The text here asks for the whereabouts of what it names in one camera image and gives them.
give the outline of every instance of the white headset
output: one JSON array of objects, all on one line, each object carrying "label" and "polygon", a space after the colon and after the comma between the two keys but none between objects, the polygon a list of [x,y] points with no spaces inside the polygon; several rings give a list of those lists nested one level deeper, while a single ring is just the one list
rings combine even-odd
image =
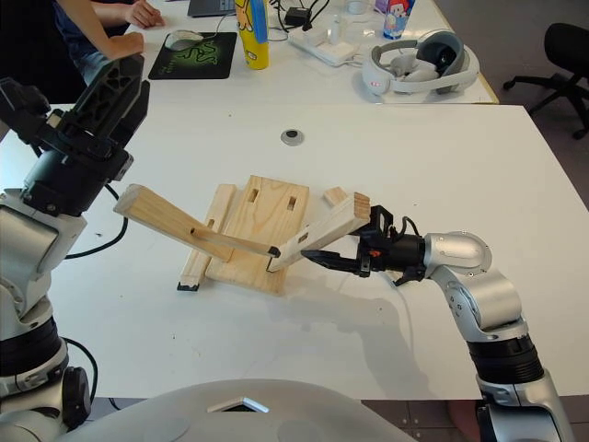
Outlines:
[{"label": "white headset", "polygon": [[[412,48],[388,65],[380,63],[383,53]],[[435,89],[438,94],[464,90],[479,74],[479,59],[449,30],[436,30],[419,40],[393,41],[375,46],[362,66],[362,78],[373,94],[413,93]]]}]

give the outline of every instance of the power strip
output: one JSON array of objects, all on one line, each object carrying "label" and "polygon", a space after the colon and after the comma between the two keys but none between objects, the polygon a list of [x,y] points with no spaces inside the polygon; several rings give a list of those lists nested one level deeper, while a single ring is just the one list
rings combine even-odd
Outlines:
[{"label": "power strip", "polygon": [[328,42],[328,31],[322,28],[312,28],[307,32],[293,29],[288,33],[288,41],[303,51],[315,55],[322,62],[330,66],[341,66],[350,61],[358,53],[358,45],[340,41],[336,44]]}]

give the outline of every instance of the mouse pad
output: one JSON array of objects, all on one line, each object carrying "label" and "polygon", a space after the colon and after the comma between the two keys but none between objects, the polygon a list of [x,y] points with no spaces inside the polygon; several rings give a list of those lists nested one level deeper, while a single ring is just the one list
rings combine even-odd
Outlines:
[{"label": "mouse pad", "polygon": [[162,45],[150,80],[205,80],[228,78],[231,72],[235,32],[203,32],[205,40],[184,51],[171,51]]}]

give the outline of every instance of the person's arm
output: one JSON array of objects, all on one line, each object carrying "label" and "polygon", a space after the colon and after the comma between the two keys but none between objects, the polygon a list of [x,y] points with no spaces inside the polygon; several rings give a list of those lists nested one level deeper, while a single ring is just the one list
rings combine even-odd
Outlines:
[{"label": "person's arm", "polygon": [[145,29],[164,24],[161,13],[145,0],[137,0],[132,5],[92,2],[92,7],[105,28],[131,23]]},{"label": "person's arm", "polygon": [[124,3],[99,2],[91,2],[91,4],[94,12],[98,16],[98,20],[100,20],[104,28],[125,25],[127,23],[127,20],[125,20],[125,11],[129,5],[125,5]]},{"label": "person's arm", "polygon": [[57,0],[57,3],[94,47],[107,58],[122,58],[144,49],[144,37],[139,32],[109,39],[89,0]]}]

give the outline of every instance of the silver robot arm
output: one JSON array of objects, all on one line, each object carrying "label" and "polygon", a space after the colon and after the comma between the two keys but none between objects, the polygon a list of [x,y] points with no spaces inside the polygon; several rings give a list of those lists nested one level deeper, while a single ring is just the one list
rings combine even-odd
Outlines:
[{"label": "silver robot arm", "polygon": [[[411,225],[414,235],[407,233]],[[442,289],[470,357],[485,405],[478,410],[481,440],[572,442],[574,435],[549,372],[538,359],[512,283],[492,266],[485,242],[467,232],[424,237],[403,217],[398,232],[393,215],[372,207],[356,259],[305,250],[303,255],[332,270],[362,277],[372,271],[402,272],[394,282],[431,279]]]},{"label": "silver robot arm", "polygon": [[0,80],[0,141],[12,129],[39,157],[22,189],[0,195],[0,440],[54,440],[90,413],[87,375],[68,366],[47,293],[82,214],[133,162],[124,147],[147,112],[143,63],[111,62],[70,111],[49,116],[35,87]]},{"label": "silver robot arm", "polygon": [[529,337],[520,298],[491,265],[489,247],[465,232],[428,234],[424,240],[425,277],[444,292],[477,368],[486,402],[479,410],[483,440],[574,441]]}]

